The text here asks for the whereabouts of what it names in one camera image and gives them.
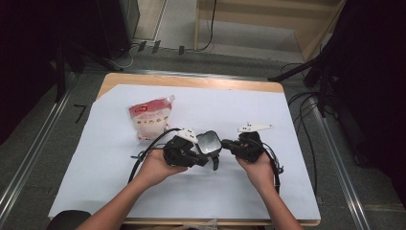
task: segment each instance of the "white lever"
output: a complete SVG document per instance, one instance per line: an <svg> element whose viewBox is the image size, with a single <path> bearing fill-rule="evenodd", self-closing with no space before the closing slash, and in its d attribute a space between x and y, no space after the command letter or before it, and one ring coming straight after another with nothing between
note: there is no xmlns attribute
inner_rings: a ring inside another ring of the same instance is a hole
<svg viewBox="0 0 406 230"><path fill-rule="evenodd" d="M262 124L253 124L253 123L248 123L247 125L243 127L239 127L237 129L238 132L254 132L254 131L260 131L264 129L271 128L272 125L262 125Z"/></svg>
<svg viewBox="0 0 406 230"><path fill-rule="evenodd" d="M182 137L185 140L188 140L190 142L193 142L197 144L197 138L196 134L194 133L193 129L191 128L184 128L182 130L177 131L176 133L177 136Z"/></svg>

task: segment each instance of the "gray floor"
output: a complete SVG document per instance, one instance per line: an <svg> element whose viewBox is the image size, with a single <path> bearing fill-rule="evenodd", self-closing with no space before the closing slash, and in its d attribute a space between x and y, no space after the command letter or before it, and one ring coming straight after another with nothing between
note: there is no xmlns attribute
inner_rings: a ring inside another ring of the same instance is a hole
<svg viewBox="0 0 406 230"><path fill-rule="evenodd" d="M152 54L146 47L143 52L132 52L134 61L125 68L131 73L140 70L171 71L180 73L210 74L215 78L234 78L245 81L266 81L267 77L277 76L286 64L281 56L241 57L235 54L219 55L214 53L186 53L178 56L176 50L161 49ZM130 62L129 56L115 60L121 65ZM294 67L288 66L283 71ZM48 212L57 194L62 177L75 152L81 131L86 123L92 102L96 99L103 77L107 73L98 63L88 61L86 69L79 76L70 97L56 125L49 135L35 165L15 201L2 229L45 229L49 220ZM292 77L282 83L286 98L290 99L306 89L302 75ZM51 89L21 122L11 138L0 146L0 189L9 185L14 173L30 149L36 134L54 106L55 89ZM83 117L76 123L80 109L75 104L87 105ZM300 101L292 104L292 119L299 113ZM342 186L334 170L333 161L327 151L323 133L316 117L310 113L304 122L309 129L310 140L315 148L317 166L317 199L319 201L322 222L309 229L356 229L353 217ZM358 167L350 150L346 137L336 120L327 116L327 123L334 141L350 176L355 191L366 212L371 229L406 229L406 211L401 206L390 179L376 169ZM304 154L309 177L315 182L314 168L308 140L301 128L298 138Z"/></svg>

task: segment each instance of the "floor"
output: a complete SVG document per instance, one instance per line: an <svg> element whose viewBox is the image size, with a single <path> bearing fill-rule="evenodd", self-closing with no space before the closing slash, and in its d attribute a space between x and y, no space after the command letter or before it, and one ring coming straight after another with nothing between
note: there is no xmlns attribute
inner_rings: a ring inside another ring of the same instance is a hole
<svg viewBox="0 0 406 230"><path fill-rule="evenodd" d="M163 2L156 2L162 9ZM220 39L218 34L214 33L212 48L208 52L188 52L179 56L178 46L192 46L194 17L191 9L195 3L184 0L169 0L165 3L163 11L155 11L159 12L155 13L158 19L155 22L159 21L160 23L157 23L159 26L149 32L148 37L136 34L139 36L138 41L147 40L149 45L153 45L155 40L161 40L161 49L153 54L152 48L147 46L143 52L133 50L132 56L123 55L115 59L114 61L121 65L131 63L124 69L126 73L147 70L147 73L159 74L162 73L159 71L165 71L172 74L187 73L191 76L196 73L196 75L212 78L267 81L267 77L277 76L280 72L295 66L285 66L285 64L304 62L292 32L279 29L272 29L274 33L269 32L272 35L264 33L269 41L264 44L268 47L265 51L262 48L241 45L244 42L249 43L245 38L240 41L230 40L231 43L222 46L217 43ZM201 27L200 31L204 33L207 23L202 22ZM223 25L223 27L224 30L241 29L245 33L260 30L260 28L240 28L240 25ZM33 149L37 151L36 157L32 158L33 166L22 181L18 197L12 201L12 208L5 215L2 213L2 217L7 216L7 218L0 219L1 229L46 228L49 223L47 219L49 209L75 152L91 104L96 99L106 73L108 71L98 63L86 60L86 69L83 74L71 76L72 87L65 95L65 101L54 104L56 90L51 89L22 121L11 138L0 146L2 172L0 189L2 191L8 188L14 174L19 172L18 169L24 158ZM298 93L312 90L305 88L302 80L303 76L298 74L282 82L287 100ZM301 111L300 103L301 101L297 101L291 105L292 120ZM81 117L79 115L82 110L78 105L86 106ZM40 140L43 141L42 145L33 144L48 115L58 106L59 112L54 112L56 119L50 124L50 130L45 138ZM309 107L302 110L302 112L307 111L310 111ZM328 132L333 137L333 148L326 139L326 130L323 129L320 121L327 124ZM303 128L298 132L298 139L310 180L314 185L317 181L315 194L322 215L321 224L308 229L406 229L406 211L398 200L390 179L377 169L364 169L355 164L350 146L334 116L327 116L320 120L317 112L310 112L303 118L303 122L308 127L316 161L313 161L309 140ZM345 193L343 180L340 179L340 169L333 159L332 150L337 151L337 155L343 162L350 184L362 204L367 226L357 225L355 216L350 211L349 198Z"/></svg>

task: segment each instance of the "forearm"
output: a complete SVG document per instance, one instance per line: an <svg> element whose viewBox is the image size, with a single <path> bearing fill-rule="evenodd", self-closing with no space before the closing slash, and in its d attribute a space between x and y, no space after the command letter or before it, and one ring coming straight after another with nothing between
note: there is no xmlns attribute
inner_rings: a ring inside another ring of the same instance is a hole
<svg viewBox="0 0 406 230"><path fill-rule="evenodd" d="M272 185L262 186L258 188L258 192L276 229L303 229Z"/></svg>
<svg viewBox="0 0 406 230"><path fill-rule="evenodd" d="M112 200L83 223L81 229L119 229L134 203L147 189L136 178L123 188Z"/></svg>

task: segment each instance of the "person's right hand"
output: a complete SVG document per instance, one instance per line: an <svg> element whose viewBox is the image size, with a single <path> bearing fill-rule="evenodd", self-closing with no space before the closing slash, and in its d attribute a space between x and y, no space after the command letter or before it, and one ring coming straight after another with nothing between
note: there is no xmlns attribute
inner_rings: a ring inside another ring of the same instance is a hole
<svg viewBox="0 0 406 230"><path fill-rule="evenodd" d="M239 165L247 172L248 178L257 190L274 187L274 172L271 160L263 152L255 163L236 157Z"/></svg>

